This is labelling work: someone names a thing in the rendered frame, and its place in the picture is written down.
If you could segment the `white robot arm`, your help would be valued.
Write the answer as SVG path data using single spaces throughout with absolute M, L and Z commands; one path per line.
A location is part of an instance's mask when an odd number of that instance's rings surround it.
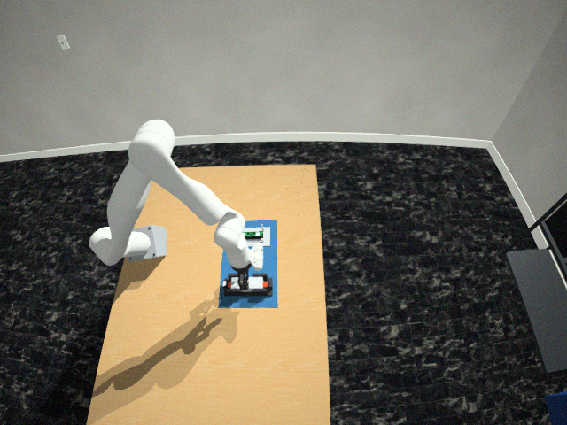
M 207 186 L 192 180 L 177 168 L 170 158 L 174 144 L 173 129 L 164 120 L 147 121 L 137 130 L 128 148 L 130 161 L 107 206 L 109 227 L 100 228 L 90 237 L 91 250 L 107 266 L 112 266 L 121 258 L 144 255 L 150 249 L 149 237 L 132 230 L 154 181 L 182 201 L 206 225 L 219 222 L 214 242 L 225 250 L 234 268 L 243 268 L 250 263 L 256 271 L 260 271 L 263 247 L 257 243 L 249 250 L 242 236 L 244 217 L 223 204 Z

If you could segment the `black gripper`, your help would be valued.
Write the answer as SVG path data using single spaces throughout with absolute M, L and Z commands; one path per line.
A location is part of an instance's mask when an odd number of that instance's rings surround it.
M 238 280 L 237 283 L 239 285 L 240 290 L 248 290 L 249 289 L 249 284 L 248 284 L 248 279 L 249 279 L 249 275 L 248 275 L 248 269 L 252 266 L 252 264 L 249 263 L 248 266 L 243 267 L 243 268 L 234 268 L 233 266 L 232 269 L 237 271 L 237 274 L 239 274 L 238 276 Z M 244 277 L 246 275 L 246 277 Z

